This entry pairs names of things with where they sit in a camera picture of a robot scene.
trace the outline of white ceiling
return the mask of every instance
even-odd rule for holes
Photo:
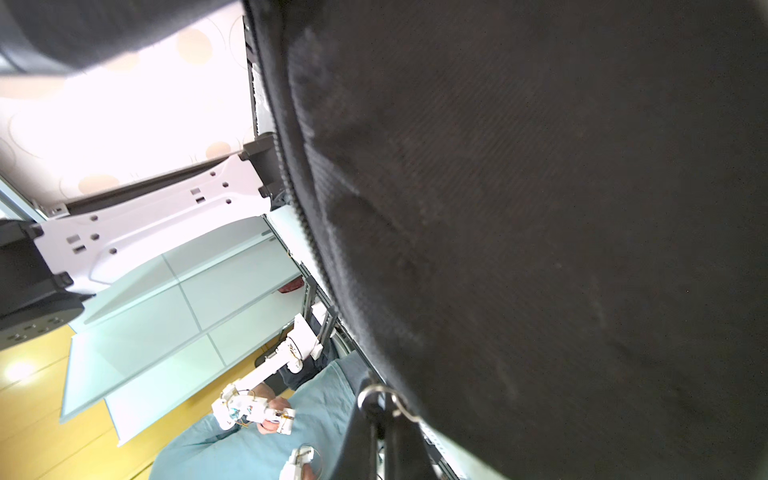
[[[0,77],[0,174],[44,205],[253,140],[239,3],[68,78]]]

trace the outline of yellow floor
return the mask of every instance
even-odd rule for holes
[[[147,480],[158,452],[210,412],[227,383],[253,369],[270,340],[210,385],[118,448],[104,402],[59,425],[61,397],[74,333],[63,326],[0,351],[0,478],[8,480]],[[7,374],[30,365],[26,379]]]

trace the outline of teal shirt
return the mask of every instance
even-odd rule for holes
[[[207,415],[160,452],[150,480],[278,480],[290,453],[303,444],[314,447],[323,471],[331,472],[355,405],[341,368],[331,363],[289,402],[296,410],[290,435],[261,435],[255,425],[225,431]]]

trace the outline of white bracket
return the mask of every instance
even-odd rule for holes
[[[67,290],[93,294],[142,263],[212,230],[270,211],[249,161],[232,155],[211,169],[89,214],[40,224],[35,246]]]

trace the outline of keyring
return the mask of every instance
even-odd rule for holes
[[[366,388],[362,389],[360,394],[357,396],[357,408],[362,410],[362,404],[366,401],[366,399],[372,394],[372,393],[388,393],[392,396],[392,401],[395,403],[395,406],[397,406],[397,409],[411,422],[419,423],[422,421],[422,418],[418,415],[414,415],[411,412],[408,411],[408,409],[402,404],[402,400],[400,399],[400,394],[394,390],[389,388],[386,385],[381,384],[375,384],[367,386]]]

